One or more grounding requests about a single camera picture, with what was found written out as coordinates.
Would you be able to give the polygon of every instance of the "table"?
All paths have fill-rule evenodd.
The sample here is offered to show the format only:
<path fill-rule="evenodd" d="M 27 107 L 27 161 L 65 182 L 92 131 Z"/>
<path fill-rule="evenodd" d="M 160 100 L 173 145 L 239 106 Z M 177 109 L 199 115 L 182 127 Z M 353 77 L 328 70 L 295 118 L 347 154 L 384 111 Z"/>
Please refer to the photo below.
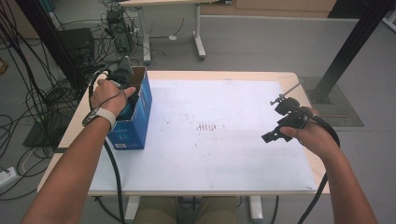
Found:
<path fill-rule="evenodd" d="M 145 28 L 145 15 L 144 6 L 158 6 L 158 5 L 174 5 L 174 4 L 195 4 L 195 31 L 193 32 L 195 45 L 198 49 L 199 56 L 204 59 L 206 56 L 204 45 L 202 44 L 200 34 L 200 3 L 211 3 L 216 0 L 129 0 L 120 2 L 122 7 L 135 7 L 139 16 L 140 27 L 143 35 L 143 61 L 149 64 L 151 61 L 150 48 L 149 48 L 149 35 Z"/>
<path fill-rule="evenodd" d="M 274 81 L 280 84 L 282 91 L 287 91 L 292 86 L 294 86 L 298 82 L 297 76 L 293 73 L 264 73 L 264 72 L 211 72 L 211 71 L 148 71 L 149 80 L 158 80 L 158 79 L 166 79 L 166 80 L 250 80 L 250 81 Z M 308 99 L 304 94 L 304 90 L 301 87 L 298 87 L 294 91 L 288 95 L 297 99 L 301 105 L 309 105 Z M 88 108 L 88 96 L 84 95 L 81 100 L 81 104 L 78 106 L 75 116 L 72 118 L 72 121 L 69 127 L 66 130 L 64 138 L 62 139 L 59 147 L 68 147 L 71 142 L 75 139 L 75 137 L 82 130 L 81 121 L 85 117 L 85 115 L 89 112 Z M 318 157 L 316 157 L 313 153 L 308 150 L 304 151 L 305 156 L 307 157 L 308 164 L 310 169 L 312 170 L 316 185 L 320 182 L 325 170 L 324 167 Z M 53 166 L 56 164 L 57 160 L 60 159 L 62 153 L 55 153 L 53 156 L 49 168 L 43 176 L 38 189 L 42 187 L 46 178 L 48 177 L 50 171 Z M 128 190 L 124 189 L 124 194 L 129 196 L 136 195 L 263 195 L 263 194 L 282 194 L 282 193 L 290 193 L 289 191 L 276 191 L 276 190 Z M 313 193 L 312 190 L 301 191 L 299 193 Z M 89 195 L 115 195 L 115 187 L 114 190 L 90 190 Z"/>

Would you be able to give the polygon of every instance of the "concrete floor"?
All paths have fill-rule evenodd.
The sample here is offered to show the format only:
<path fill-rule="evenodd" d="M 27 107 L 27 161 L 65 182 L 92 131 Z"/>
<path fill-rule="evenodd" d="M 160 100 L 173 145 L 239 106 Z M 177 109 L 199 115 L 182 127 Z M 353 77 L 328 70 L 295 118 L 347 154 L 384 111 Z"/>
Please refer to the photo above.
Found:
<path fill-rule="evenodd" d="M 293 72 L 299 77 L 321 77 L 356 21 L 204 16 L 201 23 L 201 37 L 207 55 L 204 60 L 197 56 L 191 37 L 193 21 L 185 20 L 177 41 L 151 39 L 152 62 L 148 65 L 148 73 L 150 70 L 274 71 Z M 171 35 L 179 25 L 178 22 L 169 28 L 154 24 L 152 32 L 153 35 Z M 36 47 L 35 50 L 43 55 L 40 48 Z M 396 106 L 393 104 L 395 50 L 396 34 L 383 23 L 379 24 L 337 83 L 360 116 L 364 127 L 336 130 L 342 149 L 380 223 L 396 221 L 396 178 L 393 173 L 396 162 Z M 139 51 L 137 47 L 131 57 L 142 64 Z M 11 62 L 5 50 L 0 53 L 1 57 Z M 26 55 L 29 58 L 32 56 L 28 51 Z M 37 83 L 46 89 L 48 81 L 40 74 L 40 68 L 34 60 L 31 62 Z M 54 62 L 49 59 L 49 63 L 54 74 L 58 74 Z M 0 80 L 0 114 L 16 119 L 26 109 L 23 102 L 27 90 L 14 64 L 0 76 Z M 7 153 L 0 159 L 2 167 L 15 167 L 21 155 L 29 149 L 21 142 L 33 123 L 33 119 L 23 119 L 19 123 Z M 37 161 L 32 158 L 25 166 L 31 167 Z M 36 170 L 43 169 L 48 161 L 40 163 L 41 167 Z M 24 178 L 14 190 L 0 196 L 0 200 L 36 188 L 41 176 Z M 8 187 L 1 188 L 0 193 Z M 34 197 L 35 193 L 18 200 L 0 201 L 0 222 L 19 223 Z M 276 223 L 297 222 L 311 199 L 312 196 L 308 195 L 281 196 Z M 275 196 L 262 196 L 263 223 L 270 222 L 275 200 Z M 116 198 L 107 197 L 104 202 L 110 211 L 117 214 Z M 180 215 L 183 223 L 191 223 L 193 217 L 194 212 L 191 210 Z M 237 209 L 237 217 L 239 223 L 252 223 L 247 198 L 243 198 Z M 80 223 L 117 222 L 103 212 L 92 198 L 88 198 Z M 329 195 L 322 195 L 305 223 L 333 223 Z"/>

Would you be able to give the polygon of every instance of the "cardboard box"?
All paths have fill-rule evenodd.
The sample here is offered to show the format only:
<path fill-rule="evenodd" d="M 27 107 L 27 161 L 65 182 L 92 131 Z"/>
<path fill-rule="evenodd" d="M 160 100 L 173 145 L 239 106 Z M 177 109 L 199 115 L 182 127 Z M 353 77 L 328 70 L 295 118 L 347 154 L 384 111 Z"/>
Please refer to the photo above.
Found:
<path fill-rule="evenodd" d="M 137 101 L 128 98 L 129 104 L 135 104 L 132 117 L 127 120 L 117 120 L 114 129 L 107 138 L 117 150 L 144 149 L 149 125 L 151 109 L 151 90 L 146 67 L 132 67 L 134 75 L 130 86 L 136 87 Z"/>

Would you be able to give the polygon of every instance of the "white desk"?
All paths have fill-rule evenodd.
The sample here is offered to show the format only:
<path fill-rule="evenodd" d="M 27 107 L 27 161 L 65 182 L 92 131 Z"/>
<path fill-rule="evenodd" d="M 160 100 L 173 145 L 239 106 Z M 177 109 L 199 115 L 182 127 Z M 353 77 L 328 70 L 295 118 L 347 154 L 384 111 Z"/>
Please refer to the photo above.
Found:
<path fill-rule="evenodd" d="M 230 83 L 232 83 L 231 80 L 274 81 L 280 84 L 280 88 L 282 89 L 282 91 L 287 91 L 290 87 L 294 86 L 298 81 L 297 76 L 295 76 L 292 73 L 264 73 L 264 72 L 148 71 L 148 78 L 149 80 L 153 80 L 153 81 L 157 79 L 167 79 L 167 80 L 226 79 Z M 156 85 L 153 85 L 153 88 L 160 88 L 161 85 L 163 84 L 157 83 Z M 277 97 L 277 95 L 280 92 L 268 92 L 268 93 Z M 309 102 L 304 94 L 304 90 L 301 87 L 298 87 L 296 90 L 292 91 L 289 96 L 297 99 L 302 105 L 309 105 Z M 81 121 L 83 120 L 85 115 L 89 112 L 87 97 L 88 97 L 87 94 L 85 94 L 81 101 L 81 104 L 78 106 L 75 116 L 73 117 L 68 129 L 66 130 L 64 138 L 61 141 L 59 147 L 68 147 L 70 143 L 75 139 L 75 137 L 79 134 L 79 132 L 82 130 Z M 257 104 L 269 105 L 268 99 L 266 99 L 265 97 L 263 97 L 263 99 L 265 100 L 263 100 L 262 102 L 257 102 Z M 158 100 L 159 100 L 158 98 L 157 99 L 155 98 L 155 94 L 153 94 L 153 106 L 155 106 L 155 104 L 160 103 L 158 102 Z M 154 120 L 158 121 L 158 118 L 159 118 L 158 116 L 152 117 L 150 118 L 150 122 L 153 122 Z M 276 126 L 277 118 L 271 122 L 273 122 L 272 129 L 274 129 Z M 266 132 L 269 131 L 272 130 L 262 129 L 262 133 L 260 134 L 265 134 Z M 203 132 L 203 137 L 210 138 L 211 136 L 215 136 L 215 135 Z M 294 143 L 290 142 L 285 144 L 283 139 L 279 139 L 278 141 L 272 142 L 270 144 L 265 144 L 260 139 L 260 135 L 256 136 L 256 139 L 258 139 L 260 143 L 262 143 L 263 150 L 265 150 L 266 147 L 271 147 L 273 150 L 283 150 L 281 148 L 285 148 L 285 146 L 296 147 L 297 149 L 298 147 L 301 148 L 301 145 L 298 145 L 295 142 Z M 120 170 L 125 170 L 125 169 L 129 170 L 129 172 L 127 172 L 128 175 L 130 175 L 131 177 L 136 177 L 142 175 L 142 174 L 138 174 L 137 172 L 145 172 L 144 170 L 138 171 L 139 167 L 146 167 L 147 169 L 146 175 L 148 175 L 147 178 L 140 178 L 140 179 L 129 178 L 128 180 L 125 180 L 124 177 L 127 174 L 126 173 L 121 174 L 123 193 L 130 196 L 135 196 L 135 195 L 163 196 L 163 195 L 263 195 L 263 194 L 286 194 L 286 193 L 300 194 L 300 193 L 314 192 L 312 189 L 310 189 L 311 187 L 305 190 L 301 188 L 285 189 L 284 187 L 279 185 L 279 187 L 277 188 L 276 187 L 277 180 L 273 180 L 273 183 L 275 184 L 272 187 L 270 186 L 267 188 L 266 187 L 267 185 L 265 185 L 264 182 L 266 181 L 265 178 L 268 176 L 262 175 L 262 173 L 264 172 L 263 169 L 268 169 L 268 167 L 265 166 L 266 164 L 260 164 L 260 160 L 268 161 L 268 158 L 263 158 L 261 154 L 262 151 L 257 148 L 254 150 L 250 150 L 247 148 L 246 154 L 243 152 L 238 152 L 239 153 L 238 156 L 240 157 L 246 155 L 249 157 L 253 157 L 251 158 L 253 160 L 255 160 L 255 157 L 257 157 L 259 161 L 255 161 L 254 163 L 252 163 L 253 166 L 249 166 L 248 164 L 244 164 L 244 163 L 238 163 L 238 161 L 243 161 L 243 160 L 239 160 L 238 156 L 231 157 L 234 153 L 237 153 L 234 152 L 231 154 L 226 153 L 227 157 L 229 158 L 224 160 L 219 160 L 219 166 L 217 167 L 217 169 L 213 169 L 213 166 L 216 165 L 216 163 L 213 162 L 213 158 L 211 157 L 210 151 L 205 150 L 205 147 L 203 147 L 203 149 L 204 149 L 202 151 L 203 154 L 198 155 L 197 157 L 192 157 L 191 156 L 192 154 L 189 153 L 183 153 L 181 151 L 177 151 L 178 154 L 176 154 L 174 158 L 168 156 L 169 153 L 171 153 L 171 151 L 168 152 L 168 151 L 160 150 L 158 152 L 153 152 L 152 151 L 153 148 L 149 146 L 148 148 L 141 151 L 129 151 L 126 153 L 117 151 L 115 153 L 115 157 L 116 160 L 118 160 Z M 318 186 L 318 183 L 320 182 L 325 172 L 324 167 L 320 159 L 315 155 L 313 155 L 310 151 L 305 150 L 304 154 L 308 159 L 309 168 L 312 170 L 316 185 Z M 61 153 L 56 153 L 53 156 L 49 164 L 49 168 L 44 174 L 43 179 L 39 184 L 38 187 L 39 189 L 44 184 L 53 166 L 56 164 L 57 160 L 59 160 L 61 156 L 62 156 Z M 159 156 L 163 157 L 163 161 L 161 163 L 158 163 L 160 161 L 158 159 Z M 156 164 L 154 163 L 151 166 L 147 165 L 148 162 L 147 159 L 149 157 L 152 157 L 154 161 L 156 161 L 157 163 Z M 155 172 L 157 173 L 161 172 L 162 169 L 165 169 L 167 166 L 174 166 L 172 169 L 174 169 L 175 167 L 183 168 L 183 165 L 186 164 L 181 164 L 181 163 L 183 161 L 189 161 L 189 160 L 196 160 L 191 162 L 191 165 L 193 165 L 193 167 L 191 167 L 192 170 L 196 171 L 193 174 L 191 173 L 191 171 L 185 171 L 185 170 L 181 170 L 178 173 L 177 172 L 178 169 L 175 169 L 173 171 L 175 172 L 175 175 L 170 175 L 170 177 L 166 177 L 166 178 L 159 179 L 159 176 L 155 174 Z M 97 176 L 92 181 L 92 188 L 90 189 L 89 195 L 115 195 L 117 192 L 116 192 L 116 184 L 114 181 L 114 174 L 112 173 L 111 165 L 109 165 L 109 163 L 106 162 L 106 153 L 103 153 L 101 162 L 104 164 L 104 166 L 98 167 L 97 170 L 98 172 L 96 174 Z M 228 169 L 221 168 L 222 167 L 221 164 L 223 162 L 224 162 L 224 167 L 228 167 Z M 200 165 L 200 163 L 204 164 L 205 166 L 201 166 L 198 167 L 199 169 L 196 169 L 197 166 Z M 230 172 L 229 169 L 233 169 L 233 167 L 238 167 L 239 169 L 245 169 L 245 172 L 237 172 L 237 170 L 233 170 Z M 157 176 L 157 179 L 152 179 L 150 177 L 150 174 L 153 174 L 152 176 Z M 222 176 L 222 174 L 228 177 L 228 179 L 226 178 L 225 181 L 229 181 L 229 182 L 224 182 L 223 183 L 224 185 L 221 185 L 221 181 L 217 180 L 217 178 L 219 176 Z M 230 183 L 231 180 L 229 178 L 230 174 L 239 175 L 235 177 L 235 179 L 238 181 L 236 182 L 234 181 Z M 173 177 L 175 176 L 178 176 L 177 181 L 180 181 L 180 184 L 177 185 L 177 187 L 172 186 L 172 184 L 174 183 L 160 184 L 162 181 L 175 181 L 175 179 L 173 179 Z M 200 184 L 195 182 L 195 180 L 205 181 L 205 183 Z M 244 186 L 243 184 L 244 181 L 245 182 L 248 181 L 253 185 Z"/>
<path fill-rule="evenodd" d="M 200 3 L 210 3 L 216 0 L 130 0 L 120 2 L 122 7 L 135 7 L 139 16 L 140 26 L 143 35 L 143 60 L 145 64 L 151 61 L 150 48 L 149 48 L 149 35 L 145 28 L 145 15 L 144 6 L 157 6 L 157 5 L 175 5 L 175 4 L 195 4 L 195 31 L 193 32 L 195 44 L 198 49 L 199 56 L 204 59 L 206 56 L 204 45 L 201 40 L 200 34 Z"/>

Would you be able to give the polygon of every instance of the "power strip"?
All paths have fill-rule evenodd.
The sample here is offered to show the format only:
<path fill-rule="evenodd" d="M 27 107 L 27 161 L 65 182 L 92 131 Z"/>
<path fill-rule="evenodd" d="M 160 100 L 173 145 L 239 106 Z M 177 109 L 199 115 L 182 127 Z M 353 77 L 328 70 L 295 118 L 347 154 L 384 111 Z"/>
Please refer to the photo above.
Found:
<path fill-rule="evenodd" d="M 3 171 L 2 173 L 0 173 L 0 188 L 17 178 L 18 176 L 15 173 L 14 167 L 9 167 L 7 169 L 7 172 Z"/>

